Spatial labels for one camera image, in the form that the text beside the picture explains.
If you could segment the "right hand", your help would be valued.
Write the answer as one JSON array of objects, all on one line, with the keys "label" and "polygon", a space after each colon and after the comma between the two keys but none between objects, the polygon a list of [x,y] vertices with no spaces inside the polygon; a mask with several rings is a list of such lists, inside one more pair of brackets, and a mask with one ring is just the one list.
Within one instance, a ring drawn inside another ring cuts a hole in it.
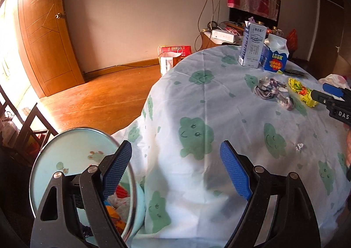
[{"label": "right hand", "polygon": [[344,125],[345,129],[347,129],[347,137],[346,137],[346,165],[350,167],[351,164],[351,128],[348,125]]}]

